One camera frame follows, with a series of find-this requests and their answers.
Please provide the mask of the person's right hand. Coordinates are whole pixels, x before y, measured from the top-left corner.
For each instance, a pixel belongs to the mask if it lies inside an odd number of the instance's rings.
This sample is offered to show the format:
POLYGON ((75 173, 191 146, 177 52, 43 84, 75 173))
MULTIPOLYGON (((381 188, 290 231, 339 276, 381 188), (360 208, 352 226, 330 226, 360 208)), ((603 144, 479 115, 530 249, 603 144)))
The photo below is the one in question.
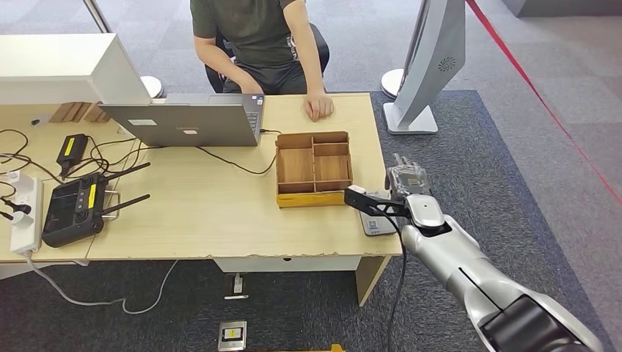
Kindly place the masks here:
POLYGON ((263 94, 263 88, 250 75, 242 76, 241 78, 238 78, 235 82, 241 88, 241 92, 244 94, 263 94))

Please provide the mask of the person's left hand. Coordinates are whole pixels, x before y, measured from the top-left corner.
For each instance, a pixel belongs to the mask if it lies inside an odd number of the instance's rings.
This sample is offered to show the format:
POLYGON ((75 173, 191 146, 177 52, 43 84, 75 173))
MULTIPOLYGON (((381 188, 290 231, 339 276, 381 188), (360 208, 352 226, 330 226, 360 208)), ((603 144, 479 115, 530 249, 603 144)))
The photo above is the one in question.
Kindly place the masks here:
POLYGON ((312 122, 334 113, 334 102, 323 89, 310 90, 303 103, 303 108, 312 122))

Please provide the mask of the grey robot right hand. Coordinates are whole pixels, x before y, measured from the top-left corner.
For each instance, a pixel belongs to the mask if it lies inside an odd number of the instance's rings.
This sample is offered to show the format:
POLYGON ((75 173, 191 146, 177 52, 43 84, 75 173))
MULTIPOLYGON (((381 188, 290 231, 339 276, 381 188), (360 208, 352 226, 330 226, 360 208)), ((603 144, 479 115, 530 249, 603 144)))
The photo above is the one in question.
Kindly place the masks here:
POLYGON ((432 195, 425 168, 398 153, 393 157, 395 165, 387 167, 384 181, 391 199, 404 200, 410 194, 432 195))

